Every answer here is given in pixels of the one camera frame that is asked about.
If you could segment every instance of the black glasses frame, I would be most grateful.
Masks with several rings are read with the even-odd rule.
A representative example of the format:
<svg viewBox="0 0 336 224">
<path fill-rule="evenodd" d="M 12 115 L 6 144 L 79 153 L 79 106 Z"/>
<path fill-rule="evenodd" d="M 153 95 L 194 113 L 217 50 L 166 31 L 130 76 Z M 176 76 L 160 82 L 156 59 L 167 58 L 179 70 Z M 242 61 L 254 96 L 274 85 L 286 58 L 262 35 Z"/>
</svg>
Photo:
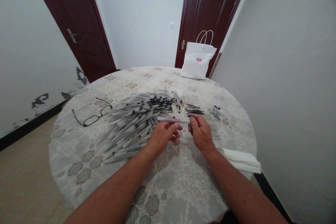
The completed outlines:
<svg viewBox="0 0 336 224">
<path fill-rule="evenodd" d="M 89 117 L 88 119 L 86 119 L 83 123 L 81 123 L 81 122 L 77 119 L 74 110 L 71 109 L 71 110 L 72 110 L 72 113 L 74 114 L 74 117 L 75 117 L 76 121 L 77 121 L 80 125 L 82 125 L 82 126 L 84 126 L 84 127 L 87 127 L 87 126 L 90 126 L 90 125 L 94 124 L 96 121 L 98 121 L 98 119 L 99 119 L 100 117 L 102 117 L 102 116 L 104 116 L 104 115 L 107 114 L 107 112 L 106 112 L 105 114 L 102 113 L 103 110 L 104 110 L 106 107 L 110 107 L 110 110 L 113 108 L 112 105 L 111 105 L 110 103 L 108 103 L 107 101 L 104 101 L 104 100 L 99 99 L 99 98 L 97 98 L 97 97 L 96 97 L 96 99 L 98 99 L 98 100 L 100 100 L 100 101 L 102 101 L 102 102 L 105 102 L 105 103 L 107 103 L 108 105 L 106 105 L 105 107 L 103 107 L 103 108 L 101 109 L 101 111 L 100 111 L 100 115 L 94 115 L 94 116 L 91 116 L 91 117 Z M 86 122 L 87 120 L 90 120 L 91 118 L 94 118 L 94 117 L 97 118 L 94 122 L 92 122 L 92 123 L 90 123 L 90 124 L 85 124 L 85 122 Z"/>
</svg>

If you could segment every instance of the floral tablecloth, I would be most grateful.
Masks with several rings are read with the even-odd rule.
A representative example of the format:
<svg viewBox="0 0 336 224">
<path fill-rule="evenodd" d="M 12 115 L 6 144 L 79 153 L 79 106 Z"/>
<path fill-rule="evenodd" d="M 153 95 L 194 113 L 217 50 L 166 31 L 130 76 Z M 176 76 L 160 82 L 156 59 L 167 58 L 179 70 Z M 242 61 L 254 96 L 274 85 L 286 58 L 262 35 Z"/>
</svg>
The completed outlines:
<svg viewBox="0 0 336 224">
<path fill-rule="evenodd" d="M 188 79 L 180 73 L 180 69 L 159 66 L 118 71 L 89 84 L 66 104 L 54 125 L 49 154 L 54 180 L 73 208 L 121 166 L 120 162 L 105 165 L 106 154 L 97 146 L 98 138 L 108 129 L 108 121 L 101 117 L 93 125 L 83 127 L 71 111 L 82 122 L 99 115 L 106 104 L 96 97 L 114 105 L 131 93 L 176 91 L 184 101 L 200 106 L 217 122 L 222 139 L 215 143 L 218 148 L 256 156 L 253 127 L 239 102 L 210 79 Z M 185 119 L 185 111 L 176 117 Z M 151 167 L 126 223 L 204 224 L 221 220 L 227 206 L 220 188 L 185 125 L 181 135 L 180 144 L 168 144 Z M 243 174 L 252 177 L 252 173 Z"/>
</svg>

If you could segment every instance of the white napkin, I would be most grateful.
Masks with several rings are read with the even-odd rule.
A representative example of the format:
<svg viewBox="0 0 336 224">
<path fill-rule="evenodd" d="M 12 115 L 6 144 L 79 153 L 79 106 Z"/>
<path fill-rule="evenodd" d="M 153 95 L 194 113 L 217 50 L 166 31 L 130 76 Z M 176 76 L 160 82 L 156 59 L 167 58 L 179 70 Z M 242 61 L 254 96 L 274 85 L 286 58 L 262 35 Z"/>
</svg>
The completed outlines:
<svg viewBox="0 0 336 224">
<path fill-rule="evenodd" d="M 261 174 L 260 162 L 251 154 L 236 150 L 224 150 L 224 157 L 238 170 Z"/>
</svg>

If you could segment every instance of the human hand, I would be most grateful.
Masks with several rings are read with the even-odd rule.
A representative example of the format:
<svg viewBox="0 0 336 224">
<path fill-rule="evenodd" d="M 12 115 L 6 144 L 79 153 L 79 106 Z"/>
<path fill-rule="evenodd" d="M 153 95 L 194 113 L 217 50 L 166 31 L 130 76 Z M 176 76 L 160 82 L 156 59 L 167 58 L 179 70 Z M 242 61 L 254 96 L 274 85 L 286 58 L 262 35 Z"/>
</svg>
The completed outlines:
<svg viewBox="0 0 336 224">
<path fill-rule="evenodd" d="M 188 131 L 191 133 L 196 147 L 205 153 L 216 150 L 212 141 L 210 125 L 199 114 L 189 114 L 190 124 L 188 124 Z"/>
<path fill-rule="evenodd" d="M 177 138 L 180 137 L 180 134 L 177 130 L 182 129 L 183 128 L 177 122 L 173 123 L 164 121 L 157 124 L 144 147 L 147 154 L 149 154 L 153 159 L 160 156 L 169 141 L 173 141 L 174 143 L 179 142 Z"/>
</svg>

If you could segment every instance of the wooden door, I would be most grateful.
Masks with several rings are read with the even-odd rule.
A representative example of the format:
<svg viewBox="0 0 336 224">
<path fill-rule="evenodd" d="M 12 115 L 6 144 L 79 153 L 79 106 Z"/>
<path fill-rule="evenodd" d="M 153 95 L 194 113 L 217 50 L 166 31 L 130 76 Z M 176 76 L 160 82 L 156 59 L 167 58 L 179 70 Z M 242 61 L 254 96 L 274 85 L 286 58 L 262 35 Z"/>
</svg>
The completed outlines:
<svg viewBox="0 0 336 224">
<path fill-rule="evenodd" d="M 90 82 L 116 67 L 95 0 L 44 0 Z"/>
<path fill-rule="evenodd" d="M 238 2 L 238 0 L 184 0 L 175 67 L 183 66 L 186 43 L 196 42 L 201 31 L 212 30 L 214 38 L 211 45 L 217 48 L 217 51 L 209 63 L 206 74 L 207 77 L 209 76 L 232 20 L 234 6 L 237 6 Z M 206 44 L 210 44 L 210 41 L 211 33 L 208 33 Z"/>
</svg>

